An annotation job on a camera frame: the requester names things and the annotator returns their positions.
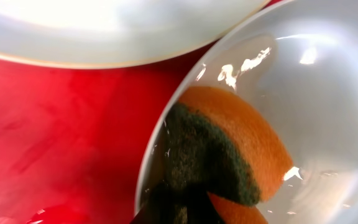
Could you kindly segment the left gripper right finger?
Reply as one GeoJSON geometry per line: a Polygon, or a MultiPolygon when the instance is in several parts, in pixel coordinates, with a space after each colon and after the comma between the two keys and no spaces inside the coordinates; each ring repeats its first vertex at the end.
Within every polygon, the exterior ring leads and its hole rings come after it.
{"type": "Polygon", "coordinates": [[[211,203],[207,191],[189,188],[183,196],[188,224],[225,224],[211,203]]]}

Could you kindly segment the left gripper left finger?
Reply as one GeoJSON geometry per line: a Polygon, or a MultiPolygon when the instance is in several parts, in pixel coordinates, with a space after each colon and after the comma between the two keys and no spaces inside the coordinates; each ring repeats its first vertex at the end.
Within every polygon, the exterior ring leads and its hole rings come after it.
{"type": "Polygon", "coordinates": [[[168,184],[154,187],[130,224],[173,224],[181,202],[168,184]]]}

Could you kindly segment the orange green sponge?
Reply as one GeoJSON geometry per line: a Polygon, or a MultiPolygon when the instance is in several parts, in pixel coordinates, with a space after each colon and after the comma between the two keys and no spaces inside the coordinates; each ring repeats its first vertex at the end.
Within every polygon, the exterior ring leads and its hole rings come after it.
{"type": "Polygon", "coordinates": [[[181,202],[174,223],[187,223],[183,194],[207,191],[225,223],[265,223],[257,209],[293,165],[268,122],[237,95],[189,87],[168,112],[159,139],[163,180],[181,202]]]}

